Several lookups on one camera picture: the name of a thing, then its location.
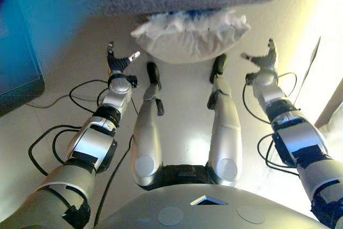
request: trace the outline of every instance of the silver robot leg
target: silver robot leg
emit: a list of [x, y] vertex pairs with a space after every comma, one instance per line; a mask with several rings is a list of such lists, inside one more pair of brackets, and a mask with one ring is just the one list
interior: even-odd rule
[[242, 173], [241, 125], [231, 89], [222, 77], [215, 76], [212, 94], [215, 117], [212, 127], [208, 173], [212, 181], [225, 186], [235, 186]]
[[159, 100], [156, 98], [158, 91], [157, 84], [151, 84], [146, 90], [133, 132], [131, 171], [136, 184], [142, 187], [155, 183], [162, 171], [162, 152], [156, 122], [159, 111]]

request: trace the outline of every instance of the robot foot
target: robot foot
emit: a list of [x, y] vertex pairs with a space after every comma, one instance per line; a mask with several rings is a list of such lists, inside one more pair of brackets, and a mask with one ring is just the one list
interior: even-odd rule
[[162, 85], [160, 81], [160, 73], [157, 65], [154, 62], [149, 62], [146, 64], [146, 70], [149, 75], [150, 83], [151, 84], [157, 84], [159, 87], [159, 90], [161, 90]]
[[225, 64], [226, 64], [226, 59], [227, 59], [227, 57], [225, 54], [222, 54], [215, 59], [215, 61], [213, 63], [213, 67], [212, 67], [212, 72], [210, 75], [210, 83], [211, 84], [214, 83], [214, 76], [223, 74]]

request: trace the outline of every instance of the white floor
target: white floor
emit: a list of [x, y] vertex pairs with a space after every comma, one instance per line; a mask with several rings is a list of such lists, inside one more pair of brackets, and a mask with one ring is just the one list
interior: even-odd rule
[[[299, 49], [299, 39], [307, 37], [315, 43], [316, 35], [308, 34], [308, 27], [302, 25], [304, 17], [310, 17], [313, 0], [275, 0], [270, 3], [237, 8], [238, 12], [247, 14], [252, 30], [228, 53], [228, 66], [224, 77], [232, 86], [232, 97], [240, 116], [243, 139], [243, 175], [237, 187], [265, 196], [294, 210], [312, 216], [310, 202], [298, 178], [292, 175], [272, 171], [259, 158], [256, 151], [257, 141], [271, 132], [271, 128], [251, 117], [244, 109], [241, 94], [245, 74], [256, 68], [239, 58], [243, 51], [252, 54], [266, 52], [268, 38], [273, 37], [279, 47], [279, 72], [297, 70], [299, 80], [302, 79], [314, 45], [304, 46], [305, 56], [293, 57]], [[115, 18], [90, 17], [75, 37], [60, 51], [51, 56], [40, 55], [38, 59], [46, 82], [46, 91], [36, 99], [36, 104], [48, 104], [79, 83], [91, 79], [107, 79], [106, 46], [110, 40], [115, 42], [115, 54], [125, 56], [139, 47], [129, 36], [137, 26], [134, 16], [118, 16]], [[164, 164], [200, 164], [207, 161], [211, 128], [214, 113], [206, 108], [207, 98], [211, 91], [208, 77], [213, 61], [196, 64], [171, 65], [160, 62], [145, 52], [126, 70], [127, 74], [137, 75], [139, 87], [133, 91], [133, 99], [140, 107], [142, 97], [148, 86], [145, 65], [153, 60], [157, 63], [162, 81], [160, 98], [165, 107], [165, 115], [159, 118]], [[292, 79], [286, 77], [281, 86], [285, 92], [292, 88]], [[96, 99], [98, 93], [105, 88], [104, 84], [94, 83], [84, 86], [76, 92], [79, 96]], [[253, 112], [264, 116], [249, 88], [247, 103]], [[83, 102], [95, 110], [95, 103]], [[312, 109], [304, 107], [310, 113]], [[75, 106], [68, 98], [64, 98], [49, 109], [34, 109], [22, 106], [0, 118], [0, 220], [9, 216], [37, 187], [44, 178], [31, 164], [27, 149], [45, 130], [57, 124], [82, 125], [89, 113]], [[88, 224], [93, 224], [94, 215], [108, 177], [118, 160], [128, 147], [136, 113], [130, 105], [124, 114], [118, 134], [115, 136], [118, 148], [108, 171], [96, 178], [95, 192], [92, 202], [92, 217]], [[38, 162], [51, 171], [58, 163], [51, 152], [54, 134], [44, 139], [34, 150]], [[58, 152], [65, 153], [72, 134], [60, 137]], [[266, 151], [268, 141], [262, 147]], [[273, 150], [273, 159], [278, 160]], [[129, 201], [144, 193], [135, 185], [130, 169], [129, 158], [123, 162], [112, 182], [105, 201], [101, 219], [121, 208]]]

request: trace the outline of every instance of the power cord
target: power cord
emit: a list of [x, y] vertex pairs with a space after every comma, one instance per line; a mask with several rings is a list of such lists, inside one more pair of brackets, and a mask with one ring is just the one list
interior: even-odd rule
[[281, 78], [282, 76], [285, 76], [285, 75], [294, 75], [294, 86], [293, 86], [292, 90], [290, 91], [290, 93], [287, 95], [289, 97], [294, 92], [295, 86], [298, 82], [298, 76], [294, 72], [287, 72], [287, 73], [284, 73], [283, 75], [280, 75], [279, 78]]
[[104, 88], [98, 95], [98, 97], [96, 98], [96, 106], [99, 106], [99, 102], [100, 102], [100, 97], [101, 95], [106, 91], [108, 90], [108, 88]]
[[77, 86], [75, 86], [74, 88], [71, 89], [71, 91], [69, 92], [69, 98], [71, 99], [71, 101], [74, 102], [75, 105], [77, 105], [78, 107], [82, 108], [83, 110], [88, 111], [88, 112], [90, 112], [90, 113], [93, 114], [94, 111], [92, 111], [92, 110], [90, 110], [90, 109], [88, 109], [88, 108], [86, 108], [86, 107], [83, 107], [82, 105], [80, 105], [79, 103], [77, 103], [77, 102], [74, 100], [73, 96], [72, 96], [72, 93], [73, 93], [74, 90], [76, 90], [77, 88], [79, 88], [79, 87], [81, 87], [81, 86], [83, 86], [83, 85], [85, 85], [85, 84], [92, 83], [92, 82], [107, 83], [107, 81], [99, 80], [99, 79], [96, 79], [96, 80], [89, 80], [89, 81], [87, 81], [87, 82], [81, 83], [81, 84], [79, 84], [79, 85], [77, 85]]
[[94, 220], [94, 226], [96, 226], [99, 222], [99, 218], [100, 218], [100, 214], [101, 214], [101, 210], [102, 210], [102, 207], [103, 207], [103, 204], [105, 202], [105, 199], [106, 199], [106, 196], [107, 196], [107, 193], [108, 193], [108, 190], [109, 190], [109, 187], [113, 181], [113, 178], [114, 176], [116, 175], [117, 171], [119, 170], [119, 167], [121, 165], [121, 163], [123, 162], [124, 158], [126, 157], [126, 155], [129, 153], [130, 149], [131, 149], [131, 142], [132, 142], [132, 139], [133, 139], [133, 135], [131, 135], [131, 138], [130, 138], [130, 141], [129, 141], [129, 147], [128, 149], [126, 150], [126, 152], [124, 153], [124, 155], [122, 156], [122, 158], [120, 159], [119, 163], [117, 164], [116, 168], [114, 169], [114, 171], [112, 172], [108, 182], [107, 182], [107, 185], [105, 187], [105, 190], [102, 194], [102, 197], [101, 197], [101, 200], [100, 200], [100, 203], [99, 203], [99, 206], [98, 206], [98, 210], [96, 211], [96, 215], [95, 215], [95, 220]]
[[252, 111], [250, 111], [250, 109], [248, 108], [247, 106], [247, 103], [245, 103], [245, 89], [247, 88], [247, 84], [245, 83], [244, 84], [244, 87], [243, 87], [243, 92], [242, 92], [242, 100], [243, 100], [243, 105], [245, 107], [245, 109], [249, 112], [250, 115], [252, 115], [254, 118], [256, 118], [257, 120], [261, 121], [261, 122], [264, 122], [264, 123], [267, 123], [267, 124], [270, 124], [270, 122], [266, 121], [266, 120], [263, 120], [261, 118], [259, 118], [257, 115], [255, 115]]
[[[294, 73], [294, 72], [287, 72], [287, 73], [284, 73], [283, 75], [280, 75], [278, 76], [278, 82], [279, 82], [279, 78], [280, 77], [283, 77], [283, 76], [286, 76], [286, 75], [294, 75], [295, 77], [295, 82], [294, 82], [294, 86], [290, 92], [290, 94], [288, 95], [288, 97], [293, 93], [295, 87], [296, 87], [296, 84], [297, 84], [297, 75]], [[249, 112], [250, 115], [252, 115], [254, 118], [256, 118], [257, 120], [261, 121], [261, 122], [264, 122], [264, 123], [267, 123], [267, 124], [271, 124], [269, 121], [267, 120], [263, 120], [262, 118], [258, 117], [257, 115], [255, 115], [247, 106], [247, 103], [245, 102], [245, 89], [247, 88], [247, 84], [245, 83], [244, 84], [244, 87], [243, 87], [243, 91], [242, 91], [242, 100], [243, 100], [243, 104], [244, 104], [244, 107], [245, 109]]]
[[33, 148], [37, 145], [38, 142], [40, 142], [45, 136], [47, 136], [51, 131], [56, 130], [58, 128], [71, 128], [71, 129], [81, 129], [81, 127], [78, 126], [72, 126], [72, 125], [68, 125], [68, 124], [60, 124], [60, 125], [56, 125], [53, 126], [51, 128], [49, 128], [48, 130], [46, 130], [37, 140], [35, 140], [34, 143], [31, 144], [31, 146], [28, 148], [28, 156], [31, 160], [31, 162], [33, 163], [33, 165], [39, 170], [39, 172], [41, 172], [43, 175], [48, 176], [49, 173], [46, 172], [39, 164], [38, 162], [35, 160], [33, 154], [32, 154], [32, 150]]
[[265, 160], [265, 161], [267, 160], [267, 162], [268, 162], [269, 164], [272, 164], [272, 165], [277, 166], [277, 167], [291, 168], [291, 167], [289, 167], [289, 166], [284, 166], [284, 165], [279, 165], [279, 164], [273, 163], [272, 161], [269, 161], [268, 159], [266, 159], [266, 158], [262, 155], [261, 149], [260, 149], [261, 142], [262, 142], [264, 139], [266, 139], [266, 138], [268, 138], [268, 137], [270, 137], [270, 136], [272, 136], [272, 135], [273, 135], [273, 134], [265, 135], [265, 136], [263, 136], [263, 137], [258, 141], [258, 143], [257, 143], [257, 152], [258, 152], [258, 154], [260, 155], [260, 157], [261, 157], [263, 160]]
[[290, 166], [284, 166], [284, 165], [279, 165], [279, 164], [276, 164], [276, 163], [273, 163], [272, 161], [269, 161], [269, 153], [270, 153], [270, 150], [273, 146], [273, 143], [274, 141], [272, 140], [269, 144], [269, 147], [268, 147], [268, 150], [267, 150], [267, 154], [266, 154], [266, 157], [264, 157], [260, 151], [260, 144], [261, 142], [266, 139], [267, 137], [270, 137], [272, 136], [273, 134], [268, 134], [268, 135], [265, 135], [263, 136], [257, 143], [257, 152], [258, 154], [264, 159], [265, 163], [266, 163], [266, 166], [271, 168], [271, 169], [275, 169], [275, 170], [278, 170], [278, 171], [281, 171], [281, 172], [285, 172], [285, 173], [288, 173], [288, 174], [293, 174], [293, 175], [296, 175], [296, 176], [299, 176], [297, 173], [294, 173], [294, 172], [291, 172], [291, 171], [288, 171], [288, 170], [285, 170], [285, 169], [281, 169], [281, 168], [278, 168], [278, 167], [282, 167], [282, 168], [293, 168], [293, 167], [290, 167]]
[[56, 151], [56, 141], [58, 139], [58, 137], [67, 132], [67, 131], [73, 131], [73, 132], [78, 132], [79, 130], [73, 130], [73, 129], [65, 129], [65, 130], [62, 130], [60, 131], [58, 134], [56, 134], [54, 140], [53, 140], [53, 154], [55, 156], [55, 158], [57, 159], [58, 162], [60, 162], [62, 165], [64, 164], [64, 161], [59, 157], [59, 155], [57, 154], [57, 151]]
[[[35, 105], [35, 104], [29, 104], [29, 103], [26, 103], [25, 105], [26, 106], [29, 106], [29, 107], [34, 107], [34, 108], [40, 108], [40, 109], [45, 109], [45, 108], [49, 108], [49, 107], [52, 107], [54, 104], [56, 104], [59, 100], [61, 99], [64, 99], [64, 98], [67, 98], [69, 97], [69, 94], [66, 94], [66, 95], [62, 95], [60, 96], [58, 99], [54, 100], [53, 103], [47, 105], [47, 106], [38, 106], [38, 105]], [[88, 102], [96, 102], [96, 100], [93, 100], [93, 99], [84, 99], [84, 98], [80, 98], [78, 96], [75, 96], [73, 95], [73, 98], [75, 99], [79, 99], [79, 100], [83, 100], [83, 101], [88, 101]]]
[[284, 170], [284, 169], [273, 167], [273, 166], [269, 165], [268, 157], [269, 157], [270, 150], [271, 150], [271, 148], [273, 146], [273, 143], [274, 143], [274, 141], [270, 142], [268, 150], [267, 150], [266, 159], [265, 159], [265, 163], [266, 163], [267, 167], [270, 167], [270, 168], [272, 168], [274, 170], [282, 171], [282, 172], [285, 172], [285, 173], [288, 173], [288, 174], [296, 175], [296, 176], [299, 177], [299, 175], [297, 173], [294, 173], [294, 172], [291, 172], [291, 171], [288, 171], [288, 170]]

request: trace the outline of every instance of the white pillow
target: white pillow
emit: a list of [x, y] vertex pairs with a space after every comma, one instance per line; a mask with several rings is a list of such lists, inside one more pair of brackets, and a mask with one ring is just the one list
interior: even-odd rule
[[223, 9], [164, 13], [131, 32], [136, 42], [152, 56], [168, 63], [194, 63], [226, 52], [250, 29], [245, 16]]

